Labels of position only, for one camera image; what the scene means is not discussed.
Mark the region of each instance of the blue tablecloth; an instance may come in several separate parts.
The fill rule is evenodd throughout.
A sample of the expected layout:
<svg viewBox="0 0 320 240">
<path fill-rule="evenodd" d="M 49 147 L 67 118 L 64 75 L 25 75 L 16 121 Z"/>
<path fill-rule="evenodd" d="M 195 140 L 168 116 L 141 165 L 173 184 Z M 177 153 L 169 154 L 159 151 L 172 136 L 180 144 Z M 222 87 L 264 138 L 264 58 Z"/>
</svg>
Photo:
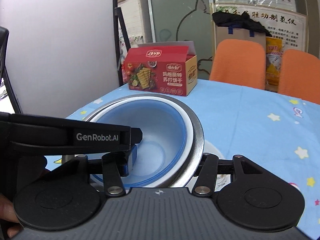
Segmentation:
<svg viewBox="0 0 320 240">
<path fill-rule="evenodd" d="M 69 119 L 82 120 L 103 104 L 138 93 L 124 85 Z M 298 227 L 312 239 L 320 236 L 320 105 L 206 80 L 198 80 L 187 97 L 172 97 L 196 113 L 205 139 L 227 159 L 242 154 L 298 187 L 306 202 Z M 49 158 L 49 169 L 56 160 Z"/>
</svg>

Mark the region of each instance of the metal screw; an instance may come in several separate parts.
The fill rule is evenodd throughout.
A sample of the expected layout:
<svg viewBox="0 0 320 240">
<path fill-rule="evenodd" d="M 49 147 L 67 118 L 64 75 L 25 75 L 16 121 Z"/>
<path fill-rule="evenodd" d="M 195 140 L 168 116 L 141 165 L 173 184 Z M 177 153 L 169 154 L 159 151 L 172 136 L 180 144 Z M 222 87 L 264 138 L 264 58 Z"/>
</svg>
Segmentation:
<svg viewBox="0 0 320 240">
<path fill-rule="evenodd" d="M 123 191 L 123 189 L 118 186 L 112 186 L 112 187 L 108 188 L 108 192 L 112 195 L 120 194 L 122 191 Z"/>
<path fill-rule="evenodd" d="M 206 186 L 199 186 L 195 188 L 195 192 L 198 194 L 208 194 L 210 192 L 210 189 Z"/>
</svg>

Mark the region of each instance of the white brick wall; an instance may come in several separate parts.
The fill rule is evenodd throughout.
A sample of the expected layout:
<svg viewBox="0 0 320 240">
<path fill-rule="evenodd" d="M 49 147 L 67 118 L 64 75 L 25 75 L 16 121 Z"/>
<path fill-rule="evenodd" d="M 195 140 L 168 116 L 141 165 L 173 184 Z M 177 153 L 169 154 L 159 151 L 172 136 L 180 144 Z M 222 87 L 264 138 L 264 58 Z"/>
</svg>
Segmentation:
<svg viewBox="0 0 320 240">
<path fill-rule="evenodd" d="M 122 10 L 128 36 L 143 36 L 139 0 L 125 0 L 119 3 L 118 6 Z"/>
</svg>

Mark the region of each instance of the translucent blue plastic bowl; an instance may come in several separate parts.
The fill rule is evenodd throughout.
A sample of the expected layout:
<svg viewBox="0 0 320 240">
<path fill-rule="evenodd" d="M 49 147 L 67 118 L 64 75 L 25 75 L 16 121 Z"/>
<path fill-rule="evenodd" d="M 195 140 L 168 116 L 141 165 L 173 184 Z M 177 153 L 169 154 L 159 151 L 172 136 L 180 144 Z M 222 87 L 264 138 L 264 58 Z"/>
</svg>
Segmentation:
<svg viewBox="0 0 320 240">
<path fill-rule="evenodd" d="M 138 144 L 137 160 L 129 176 L 123 177 L 125 188 L 144 187 L 163 177 L 179 160 L 186 145 L 183 117 L 171 105 L 150 99 L 125 102 L 108 110 L 96 122 L 139 127 L 143 139 Z M 89 159 L 104 154 L 89 154 Z M 102 175 L 92 179 L 103 183 Z"/>
</svg>

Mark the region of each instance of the yellow snack bag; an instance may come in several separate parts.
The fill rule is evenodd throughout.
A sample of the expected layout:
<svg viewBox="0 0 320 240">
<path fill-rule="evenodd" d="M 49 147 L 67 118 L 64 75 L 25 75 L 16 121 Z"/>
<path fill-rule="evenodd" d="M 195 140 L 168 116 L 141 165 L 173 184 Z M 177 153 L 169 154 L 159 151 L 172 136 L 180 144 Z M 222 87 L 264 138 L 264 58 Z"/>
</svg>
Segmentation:
<svg viewBox="0 0 320 240">
<path fill-rule="evenodd" d="M 266 57 L 267 57 L 267 74 L 266 81 L 270 85 L 279 84 L 279 74 L 281 68 L 282 40 L 277 38 L 266 37 Z"/>
</svg>

